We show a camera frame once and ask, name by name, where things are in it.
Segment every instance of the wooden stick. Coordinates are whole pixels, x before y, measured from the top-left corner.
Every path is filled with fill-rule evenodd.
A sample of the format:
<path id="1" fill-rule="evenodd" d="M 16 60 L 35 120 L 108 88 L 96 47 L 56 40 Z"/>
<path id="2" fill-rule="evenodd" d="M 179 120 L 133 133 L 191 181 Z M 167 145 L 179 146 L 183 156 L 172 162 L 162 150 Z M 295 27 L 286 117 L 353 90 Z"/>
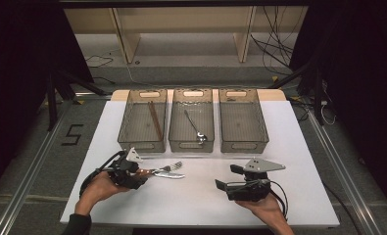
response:
<path id="1" fill-rule="evenodd" d="M 156 127 L 157 135 L 159 136 L 159 140 L 163 139 L 162 129 L 160 128 L 159 119 L 157 118 L 156 108 L 154 106 L 153 101 L 148 102 L 148 108 L 150 109 L 151 117 L 153 118 L 154 126 Z"/>

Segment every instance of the transparent gray bin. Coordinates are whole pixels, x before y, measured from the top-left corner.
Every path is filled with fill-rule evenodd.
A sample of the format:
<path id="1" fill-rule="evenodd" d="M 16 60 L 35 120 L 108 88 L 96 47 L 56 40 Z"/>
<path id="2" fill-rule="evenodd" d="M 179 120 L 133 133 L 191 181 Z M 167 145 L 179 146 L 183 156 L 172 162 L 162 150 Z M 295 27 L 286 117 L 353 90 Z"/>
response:
<path id="1" fill-rule="evenodd" d="M 269 141 L 256 89 L 220 89 L 220 150 L 260 154 Z"/>
<path id="2" fill-rule="evenodd" d="M 197 133 L 185 111 L 207 136 L 200 143 Z M 214 150 L 215 125 L 212 89 L 174 89 L 171 119 L 169 126 L 169 145 L 173 152 L 211 153 Z"/>
<path id="3" fill-rule="evenodd" d="M 167 90 L 130 90 L 118 142 L 138 153 L 166 151 Z"/>

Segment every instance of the metal spoon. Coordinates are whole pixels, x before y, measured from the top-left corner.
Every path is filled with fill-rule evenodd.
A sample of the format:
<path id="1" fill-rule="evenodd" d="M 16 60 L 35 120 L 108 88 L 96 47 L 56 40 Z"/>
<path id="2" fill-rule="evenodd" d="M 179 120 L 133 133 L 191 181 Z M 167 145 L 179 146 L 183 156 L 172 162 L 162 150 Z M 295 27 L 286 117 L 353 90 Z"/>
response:
<path id="1" fill-rule="evenodd" d="M 193 128 L 196 130 L 196 139 L 199 141 L 199 144 L 203 144 L 203 142 L 208 140 L 208 137 L 205 134 L 200 133 L 200 131 L 197 129 L 197 126 L 193 122 L 192 118 L 190 117 L 187 110 L 184 110 L 184 113 L 186 114 L 187 118 L 189 119 L 190 123 L 193 125 Z"/>

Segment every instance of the person's left hand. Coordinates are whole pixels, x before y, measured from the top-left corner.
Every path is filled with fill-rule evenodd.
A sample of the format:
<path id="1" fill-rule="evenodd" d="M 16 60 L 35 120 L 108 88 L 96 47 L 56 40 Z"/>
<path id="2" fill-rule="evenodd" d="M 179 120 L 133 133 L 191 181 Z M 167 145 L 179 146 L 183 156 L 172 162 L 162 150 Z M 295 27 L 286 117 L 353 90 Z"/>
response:
<path id="1" fill-rule="evenodd" d="M 106 171 L 100 172 L 89 183 L 74 207 L 74 213 L 88 216 L 93 206 L 111 196 L 130 189 L 116 185 Z"/>

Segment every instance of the black sleeve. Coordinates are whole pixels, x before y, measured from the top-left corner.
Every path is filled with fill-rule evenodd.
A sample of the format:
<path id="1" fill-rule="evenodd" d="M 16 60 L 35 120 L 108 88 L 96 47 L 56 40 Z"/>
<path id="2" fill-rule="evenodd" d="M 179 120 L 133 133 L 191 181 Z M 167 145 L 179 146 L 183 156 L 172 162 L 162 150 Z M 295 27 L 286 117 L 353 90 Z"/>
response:
<path id="1" fill-rule="evenodd" d="M 92 219 L 90 216 L 71 214 L 68 226 L 62 235 L 86 235 L 89 234 Z"/>

